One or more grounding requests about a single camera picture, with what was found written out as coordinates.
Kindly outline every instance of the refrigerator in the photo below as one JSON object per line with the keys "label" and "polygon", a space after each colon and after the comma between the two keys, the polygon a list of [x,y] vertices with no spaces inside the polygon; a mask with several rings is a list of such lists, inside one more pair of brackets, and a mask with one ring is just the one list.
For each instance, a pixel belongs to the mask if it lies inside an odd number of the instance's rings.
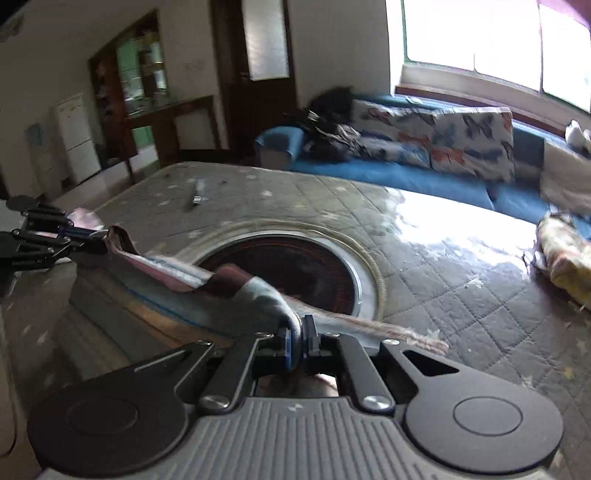
{"label": "refrigerator", "polygon": [[70,174],[74,183],[79,184],[100,171],[82,94],[59,103],[56,111]]}

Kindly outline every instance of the ceiling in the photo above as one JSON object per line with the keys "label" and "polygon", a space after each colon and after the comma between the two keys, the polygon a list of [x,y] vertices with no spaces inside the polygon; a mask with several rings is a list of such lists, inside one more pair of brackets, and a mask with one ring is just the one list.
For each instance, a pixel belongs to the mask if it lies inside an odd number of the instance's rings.
{"label": "ceiling", "polygon": [[0,44],[0,53],[75,47],[92,55],[128,25],[162,3],[158,0],[30,0],[21,32]]}

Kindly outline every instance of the metal screw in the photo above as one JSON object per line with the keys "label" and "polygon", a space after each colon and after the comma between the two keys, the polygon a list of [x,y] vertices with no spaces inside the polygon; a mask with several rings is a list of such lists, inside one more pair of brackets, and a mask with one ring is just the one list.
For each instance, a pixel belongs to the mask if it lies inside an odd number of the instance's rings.
{"label": "metal screw", "polygon": [[205,395],[199,404],[208,410],[224,410],[230,406],[230,401],[221,395]]}
{"label": "metal screw", "polygon": [[382,395],[370,395],[365,397],[361,404],[368,410],[383,411],[392,406],[392,402]]}

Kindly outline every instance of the white shoe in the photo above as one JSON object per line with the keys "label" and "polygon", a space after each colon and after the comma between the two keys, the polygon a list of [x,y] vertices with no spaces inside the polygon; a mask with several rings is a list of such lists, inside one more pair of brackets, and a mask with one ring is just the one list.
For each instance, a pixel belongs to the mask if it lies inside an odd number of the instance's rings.
{"label": "white shoe", "polygon": [[583,136],[585,137],[585,140],[586,140],[585,148],[587,149],[587,151],[589,153],[591,153],[591,130],[585,130],[583,132]]}
{"label": "white shoe", "polygon": [[566,127],[566,134],[564,137],[569,147],[574,150],[587,148],[587,139],[584,137],[581,126],[576,120],[573,120],[571,124]]}

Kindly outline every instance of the wooden table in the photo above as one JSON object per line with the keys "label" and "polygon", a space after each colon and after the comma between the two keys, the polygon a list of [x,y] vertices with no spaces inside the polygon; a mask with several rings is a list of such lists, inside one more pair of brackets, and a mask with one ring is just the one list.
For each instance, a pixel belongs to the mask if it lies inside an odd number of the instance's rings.
{"label": "wooden table", "polygon": [[138,113],[128,117],[128,125],[131,129],[151,127],[154,136],[158,160],[161,167],[166,167],[178,162],[177,128],[174,120],[178,116],[187,115],[204,109],[207,112],[212,129],[213,142],[217,150],[221,149],[219,131],[217,129],[216,115],[213,110],[213,95],[195,98],[182,103],[167,105],[162,108]]}

